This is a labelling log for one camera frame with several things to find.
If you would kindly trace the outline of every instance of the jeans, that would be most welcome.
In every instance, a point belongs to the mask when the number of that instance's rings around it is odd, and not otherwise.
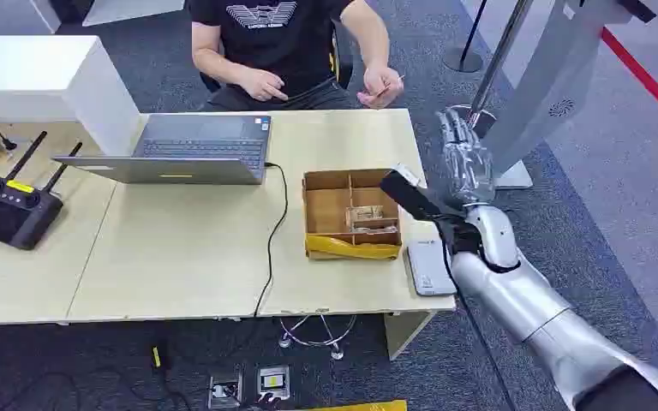
[[[203,111],[351,110],[358,107],[356,98],[336,80],[329,79],[288,101],[258,101],[238,86],[224,86],[211,95]]]

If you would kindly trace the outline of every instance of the metal pole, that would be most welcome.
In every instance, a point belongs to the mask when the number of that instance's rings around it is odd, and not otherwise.
[[[465,47],[462,51],[460,47],[451,47],[446,51],[445,57],[443,57],[443,63],[445,63],[448,68],[462,73],[475,73],[483,68],[483,59],[481,56],[475,52],[469,53],[469,49],[470,44],[473,42],[473,38],[476,36],[478,24],[481,22],[481,16],[483,15],[483,10],[486,8],[487,2],[488,0],[482,0],[481,7],[478,8],[476,19],[473,21],[473,27],[470,29],[468,40],[465,41]]]
[[[503,62],[508,56],[508,52],[511,50],[513,40],[516,39],[518,30],[521,28],[523,20],[526,18],[526,14],[528,13],[529,7],[532,3],[533,0],[518,0],[516,7],[513,9],[513,13],[511,13],[511,18],[505,25],[505,30],[500,36],[498,48],[495,50],[493,58],[488,64],[488,70],[483,76],[481,85],[478,87],[478,93],[476,94],[475,98],[473,98],[473,104],[470,106],[468,119],[471,128],[474,128],[478,123],[478,120],[481,118],[482,110],[488,101],[490,87],[495,80],[495,76],[503,67]]]
[[[481,22],[481,16],[483,15],[483,10],[486,8],[486,3],[488,0],[483,0],[481,2],[481,7],[478,8],[478,14],[476,19],[473,21],[473,27],[470,29],[470,34],[468,35],[468,41],[465,42],[465,48],[463,48],[463,54],[460,55],[460,65],[463,65],[465,57],[468,56],[468,49],[470,48],[470,43],[473,41],[473,38],[476,36],[476,30],[478,29],[478,23]]]

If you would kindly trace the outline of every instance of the red rope barrier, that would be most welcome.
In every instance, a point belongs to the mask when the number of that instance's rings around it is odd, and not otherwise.
[[[644,88],[649,91],[658,101],[658,82],[642,67],[637,60],[627,51],[624,46],[606,27],[601,30],[601,39],[604,40],[610,49],[617,55],[619,60],[642,82]]]

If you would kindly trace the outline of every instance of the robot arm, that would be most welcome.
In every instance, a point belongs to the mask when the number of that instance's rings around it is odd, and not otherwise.
[[[658,410],[658,369],[607,340],[523,256],[493,199],[490,156],[457,114],[443,121],[450,195],[414,187],[397,171],[381,188],[414,218],[433,221],[452,254],[458,292],[483,306],[550,372],[570,410]]]
[[[476,205],[466,223],[478,227],[481,249],[486,252],[485,256],[454,254],[453,280],[465,295],[482,301],[517,341],[533,350],[569,409],[658,410],[658,369],[617,347],[571,310],[568,301],[516,248],[505,213],[490,205]],[[489,264],[488,255],[516,255],[517,265],[499,270],[503,265],[498,263],[505,260]]]

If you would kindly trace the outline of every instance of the man's hand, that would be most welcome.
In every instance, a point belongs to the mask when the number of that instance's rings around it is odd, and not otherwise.
[[[284,81],[274,73],[244,67],[239,75],[240,80],[237,85],[241,86],[253,99],[259,101],[268,101],[274,97],[283,101],[289,99],[289,96],[279,91],[284,86]]]
[[[356,97],[371,109],[384,109],[404,90],[398,72],[387,66],[368,67],[364,86],[368,92],[358,92]]]

